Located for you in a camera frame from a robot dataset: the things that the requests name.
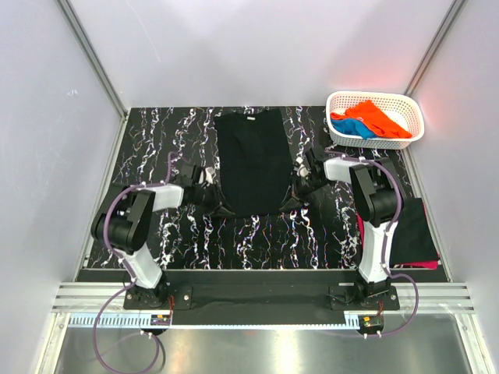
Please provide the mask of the black polo shirt blue logo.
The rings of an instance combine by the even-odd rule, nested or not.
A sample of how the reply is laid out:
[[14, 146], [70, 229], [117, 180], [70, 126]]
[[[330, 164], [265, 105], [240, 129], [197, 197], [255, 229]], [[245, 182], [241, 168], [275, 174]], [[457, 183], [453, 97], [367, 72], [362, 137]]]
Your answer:
[[221, 189], [236, 217], [276, 214], [293, 170], [281, 110], [214, 119]]

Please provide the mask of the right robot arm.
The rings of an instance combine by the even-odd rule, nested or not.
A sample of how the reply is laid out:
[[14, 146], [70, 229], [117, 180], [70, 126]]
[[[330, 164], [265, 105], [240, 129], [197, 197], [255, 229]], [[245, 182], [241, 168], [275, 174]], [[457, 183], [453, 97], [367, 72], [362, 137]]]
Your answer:
[[353, 285], [328, 297], [341, 307], [377, 309], [389, 296], [396, 278], [389, 260], [405, 195], [390, 159], [368, 160], [316, 147], [306, 152], [305, 160], [295, 161], [279, 210], [302, 206], [311, 194], [333, 182], [351, 186], [355, 209], [363, 222], [363, 254]]

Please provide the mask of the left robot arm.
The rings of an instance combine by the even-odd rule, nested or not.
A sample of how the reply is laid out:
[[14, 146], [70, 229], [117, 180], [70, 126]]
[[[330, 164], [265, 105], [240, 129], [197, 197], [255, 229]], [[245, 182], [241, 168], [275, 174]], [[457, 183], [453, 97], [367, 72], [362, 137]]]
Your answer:
[[184, 164], [171, 181], [111, 184], [92, 222], [93, 239], [113, 253], [130, 275], [127, 294], [149, 308], [173, 304], [165, 272], [147, 246], [152, 215], [185, 205], [199, 206], [216, 217], [235, 215], [210, 169]]

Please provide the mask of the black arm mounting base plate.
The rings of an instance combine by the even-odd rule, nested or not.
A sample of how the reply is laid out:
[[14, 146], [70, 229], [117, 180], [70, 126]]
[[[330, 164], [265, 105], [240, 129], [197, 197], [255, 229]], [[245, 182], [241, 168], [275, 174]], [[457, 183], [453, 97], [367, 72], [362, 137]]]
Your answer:
[[400, 308], [384, 281], [367, 295], [354, 270], [170, 270], [151, 289], [132, 288], [126, 309], [173, 312], [176, 326], [343, 323], [344, 312]]

